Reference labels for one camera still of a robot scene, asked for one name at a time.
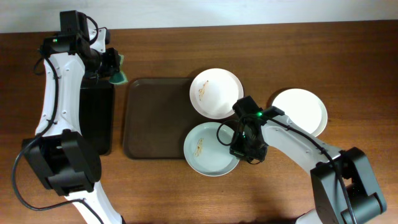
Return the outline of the pale blue plate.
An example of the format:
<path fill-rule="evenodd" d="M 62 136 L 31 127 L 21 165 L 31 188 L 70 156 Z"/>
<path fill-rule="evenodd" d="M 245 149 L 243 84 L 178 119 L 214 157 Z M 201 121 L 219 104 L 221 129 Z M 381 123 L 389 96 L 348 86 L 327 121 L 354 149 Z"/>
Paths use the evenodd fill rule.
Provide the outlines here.
<path fill-rule="evenodd" d="M 208 177 L 228 174 L 239 164 L 239 159 L 222 142 L 230 142 L 233 134 L 230 127 L 216 122 L 195 126 L 184 140 L 185 160 L 193 170 Z"/>

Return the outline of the green scrubbing sponge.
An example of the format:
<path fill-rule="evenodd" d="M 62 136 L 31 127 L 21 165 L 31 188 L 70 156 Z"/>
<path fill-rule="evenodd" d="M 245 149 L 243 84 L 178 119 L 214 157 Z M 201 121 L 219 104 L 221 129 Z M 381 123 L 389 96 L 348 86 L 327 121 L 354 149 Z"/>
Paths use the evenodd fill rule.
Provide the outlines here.
<path fill-rule="evenodd" d="M 109 82 L 113 85 L 123 85 L 128 82 L 126 74 L 123 72 L 123 62 L 124 62 L 124 56 L 119 55 L 119 71 L 114 73 L 110 78 Z"/>

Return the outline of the white plate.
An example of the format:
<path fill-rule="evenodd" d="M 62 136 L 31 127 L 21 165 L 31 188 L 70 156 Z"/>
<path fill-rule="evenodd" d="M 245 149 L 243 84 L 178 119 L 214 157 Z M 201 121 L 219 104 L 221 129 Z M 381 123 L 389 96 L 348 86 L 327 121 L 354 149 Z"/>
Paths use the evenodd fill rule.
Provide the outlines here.
<path fill-rule="evenodd" d="M 328 112 L 322 100 L 311 91 L 291 88 L 280 92 L 272 101 L 297 126 L 317 137 L 326 128 Z"/>
<path fill-rule="evenodd" d="M 189 89 L 190 102 L 202 116 L 225 119 L 234 114 L 233 105 L 244 96 L 240 80 L 228 70 L 211 68 L 199 73 Z"/>

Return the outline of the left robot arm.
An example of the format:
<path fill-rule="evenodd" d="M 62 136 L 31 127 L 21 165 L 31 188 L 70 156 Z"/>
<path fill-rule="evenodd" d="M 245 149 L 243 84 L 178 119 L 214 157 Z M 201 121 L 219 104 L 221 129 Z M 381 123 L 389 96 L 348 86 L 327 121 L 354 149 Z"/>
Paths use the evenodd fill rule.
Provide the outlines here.
<path fill-rule="evenodd" d="M 100 154 L 80 128 L 82 81 L 119 74 L 123 61 L 116 49 L 106 47 L 107 28 L 90 28 L 92 21 L 82 12 L 62 11 L 60 32 L 40 46 L 46 76 L 44 105 L 35 136 L 24 140 L 16 161 L 25 157 L 42 185 L 65 197 L 43 210 L 73 204 L 87 223 L 124 223 L 101 185 Z"/>

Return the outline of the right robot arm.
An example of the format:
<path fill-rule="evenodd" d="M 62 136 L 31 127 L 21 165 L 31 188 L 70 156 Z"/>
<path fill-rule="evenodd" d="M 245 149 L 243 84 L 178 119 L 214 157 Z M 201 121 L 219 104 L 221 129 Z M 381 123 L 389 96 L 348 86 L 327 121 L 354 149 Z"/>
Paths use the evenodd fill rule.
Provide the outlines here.
<path fill-rule="evenodd" d="M 366 223 L 387 203 L 365 153 L 342 150 L 298 127 L 275 106 L 264 110 L 250 96 L 233 105 L 237 128 L 230 154 L 250 164 L 263 162 L 269 147 L 298 164 L 312 182 L 314 209 L 293 223 Z"/>

